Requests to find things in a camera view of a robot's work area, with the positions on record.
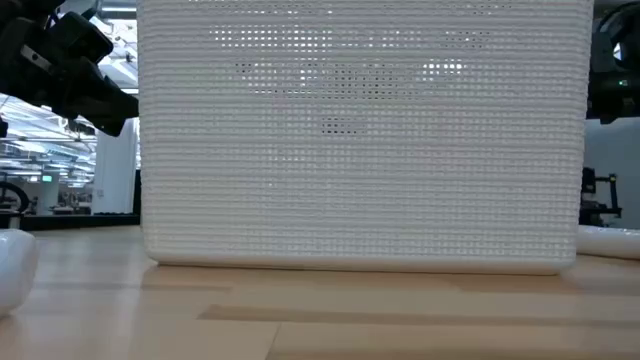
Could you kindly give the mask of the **black round wheel frame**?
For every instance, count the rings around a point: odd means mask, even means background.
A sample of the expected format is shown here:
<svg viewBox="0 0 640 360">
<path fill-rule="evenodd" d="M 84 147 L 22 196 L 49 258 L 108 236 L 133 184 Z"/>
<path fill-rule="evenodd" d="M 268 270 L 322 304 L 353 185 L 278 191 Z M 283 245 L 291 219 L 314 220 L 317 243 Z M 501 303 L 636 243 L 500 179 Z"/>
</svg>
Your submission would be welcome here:
<svg viewBox="0 0 640 360">
<path fill-rule="evenodd" d="M 28 195 L 19 186 L 0 181 L 0 213 L 23 214 L 29 204 Z"/>
</svg>

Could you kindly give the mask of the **black equipment stand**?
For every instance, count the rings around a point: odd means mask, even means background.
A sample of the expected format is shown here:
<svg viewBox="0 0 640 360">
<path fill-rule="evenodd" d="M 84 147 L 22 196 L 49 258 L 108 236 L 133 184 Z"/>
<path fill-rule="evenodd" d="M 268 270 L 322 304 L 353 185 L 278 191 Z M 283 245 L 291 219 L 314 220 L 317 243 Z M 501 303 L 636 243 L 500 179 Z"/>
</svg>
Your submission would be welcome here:
<svg viewBox="0 0 640 360">
<path fill-rule="evenodd" d="M 579 224 L 584 226 L 608 227 L 603 220 L 604 215 L 621 218 L 623 209 L 619 206 L 617 192 L 618 176 L 610 173 L 598 176 L 594 168 L 584 167 L 582 170 L 582 185 L 579 211 Z M 609 189 L 608 203 L 597 199 L 597 185 L 605 184 Z"/>
</svg>

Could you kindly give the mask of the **white woven plastic basket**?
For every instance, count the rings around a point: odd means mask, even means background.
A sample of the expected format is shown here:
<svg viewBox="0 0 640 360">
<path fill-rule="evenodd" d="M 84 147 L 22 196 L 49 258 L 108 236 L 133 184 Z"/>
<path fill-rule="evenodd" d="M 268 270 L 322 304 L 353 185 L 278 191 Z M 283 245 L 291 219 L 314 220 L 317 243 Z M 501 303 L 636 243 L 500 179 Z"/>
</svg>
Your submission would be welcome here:
<svg viewBox="0 0 640 360">
<path fill-rule="evenodd" d="M 555 274 L 594 0 L 138 0 L 161 264 Z"/>
</svg>

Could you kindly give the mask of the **white gauze roll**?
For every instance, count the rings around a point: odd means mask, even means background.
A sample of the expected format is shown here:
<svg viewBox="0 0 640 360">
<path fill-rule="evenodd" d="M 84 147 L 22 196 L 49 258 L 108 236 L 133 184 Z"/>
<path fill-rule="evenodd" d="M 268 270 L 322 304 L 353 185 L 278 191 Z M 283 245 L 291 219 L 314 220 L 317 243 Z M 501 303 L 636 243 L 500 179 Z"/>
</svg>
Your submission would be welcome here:
<svg viewBox="0 0 640 360">
<path fill-rule="evenodd" d="M 38 259 L 38 243 L 32 234 L 19 229 L 0 230 L 0 318 L 26 301 Z"/>
<path fill-rule="evenodd" d="M 640 230 L 580 225 L 576 247 L 580 254 L 640 261 Z"/>
</svg>

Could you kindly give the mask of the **white square pillar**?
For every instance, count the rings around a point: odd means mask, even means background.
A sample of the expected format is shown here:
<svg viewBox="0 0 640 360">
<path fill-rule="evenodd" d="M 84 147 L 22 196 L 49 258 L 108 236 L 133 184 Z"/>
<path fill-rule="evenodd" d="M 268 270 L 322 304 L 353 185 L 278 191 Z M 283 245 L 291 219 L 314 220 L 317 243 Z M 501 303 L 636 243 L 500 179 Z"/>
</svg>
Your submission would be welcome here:
<svg viewBox="0 0 640 360">
<path fill-rule="evenodd" d="M 128 119 L 118 137 L 97 135 L 93 214 L 131 213 L 138 150 L 138 119 Z"/>
</svg>

